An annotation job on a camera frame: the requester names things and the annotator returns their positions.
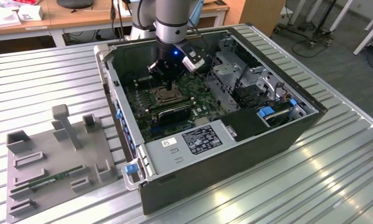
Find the green circuit board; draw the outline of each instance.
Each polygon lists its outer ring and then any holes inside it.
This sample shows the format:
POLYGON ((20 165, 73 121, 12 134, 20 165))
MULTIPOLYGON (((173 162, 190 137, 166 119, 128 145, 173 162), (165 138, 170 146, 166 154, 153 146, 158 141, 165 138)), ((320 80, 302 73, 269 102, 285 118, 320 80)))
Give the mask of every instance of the green circuit board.
POLYGON ((184 75, 173 84, 174 98, 177 99, 168 103, 160 102, 157 92, 161 89, 164 89, 164 86, 144 90, 125 88, 126 98, 145 142, 154 141, 196 127, 194 121, 200 118, 206 118, 208 121, 212 121, 225 114, 205 85, 204 76, 197 74, 184 75), (190 106, 190 117, 165 127, 157 127, 154 123, 157 114, 182 106, 190 106))

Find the gray plastic stand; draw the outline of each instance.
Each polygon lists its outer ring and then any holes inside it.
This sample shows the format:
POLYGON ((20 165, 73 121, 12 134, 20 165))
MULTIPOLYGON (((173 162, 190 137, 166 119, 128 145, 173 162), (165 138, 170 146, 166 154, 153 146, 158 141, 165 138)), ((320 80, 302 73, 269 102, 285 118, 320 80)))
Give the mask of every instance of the gray plastic stand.
POLYGON ((68 121, 65 105, 53 107, 54 130, 8 134, 6 222, 13 223, 117 180, 101 121, 85 115, 68 121))

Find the motherboard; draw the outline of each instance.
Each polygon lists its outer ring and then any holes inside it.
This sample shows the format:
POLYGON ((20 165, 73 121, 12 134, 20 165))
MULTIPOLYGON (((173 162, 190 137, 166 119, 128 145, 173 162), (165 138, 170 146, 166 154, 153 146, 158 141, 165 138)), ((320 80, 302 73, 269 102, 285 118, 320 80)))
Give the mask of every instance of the motherboard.
POLYGON ((125 95, 145 142, 204 125, 225 114, 206 86, 205 74, 184 74, 172 89, 149 77, 125 86, 125 95))

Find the barcode sticker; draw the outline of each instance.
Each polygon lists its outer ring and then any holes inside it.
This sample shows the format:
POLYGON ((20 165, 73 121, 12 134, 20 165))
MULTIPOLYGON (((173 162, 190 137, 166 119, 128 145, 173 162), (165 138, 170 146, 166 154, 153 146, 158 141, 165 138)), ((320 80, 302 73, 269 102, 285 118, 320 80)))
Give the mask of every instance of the barcode sticker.
POLYGON ((34 29, 46 29, 46 26, 42 27, 28 27, 25 30, 34 30, 34 29))

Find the power supply label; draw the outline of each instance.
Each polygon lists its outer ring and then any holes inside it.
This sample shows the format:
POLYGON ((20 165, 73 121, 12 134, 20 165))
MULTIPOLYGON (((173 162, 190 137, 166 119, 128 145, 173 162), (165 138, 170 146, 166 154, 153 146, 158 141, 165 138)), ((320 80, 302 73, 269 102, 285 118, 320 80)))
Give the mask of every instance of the power supply label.
POLYGON ((209 125, 182 134, 182 138, 192 154, 194 155, 222 145, 222 142, 209 125))

